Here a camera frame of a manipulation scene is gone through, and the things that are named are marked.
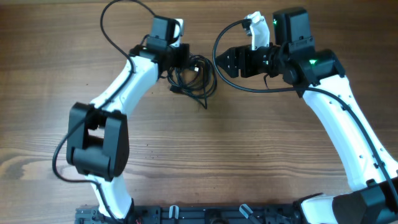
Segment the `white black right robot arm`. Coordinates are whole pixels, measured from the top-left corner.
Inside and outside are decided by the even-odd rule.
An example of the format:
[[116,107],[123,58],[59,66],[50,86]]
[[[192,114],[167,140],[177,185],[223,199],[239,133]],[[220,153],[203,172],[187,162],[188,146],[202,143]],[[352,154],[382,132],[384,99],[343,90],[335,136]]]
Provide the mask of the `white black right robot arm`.
[[308,12],[276,11],[272,27],[260,12],[239,22],[251,43],[213,53],[217,74],[236,77],[281,75],[316,114],[346,172],[348,194],[315,194],[297,200],[299,223],[391,223],[397,220],[397,162],[385,150],[358,106],[345,69],[329,49],[317,51]]

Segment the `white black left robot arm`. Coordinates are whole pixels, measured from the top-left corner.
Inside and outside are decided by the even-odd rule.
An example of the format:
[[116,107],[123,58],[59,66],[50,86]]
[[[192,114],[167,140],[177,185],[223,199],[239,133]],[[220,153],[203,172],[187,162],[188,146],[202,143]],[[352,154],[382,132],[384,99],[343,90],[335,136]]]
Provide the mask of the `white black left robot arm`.
[[190,53],[181,42],[183,30],[183,19],[155,16],[146,43],[126,54],[125,67],[112,84],[90,103],[75,103],[70,110],[66,159],[93,186],[105,223],[134,221],[134,201],[123,177],[129,158],[127,120],[164,71],[186,66]]

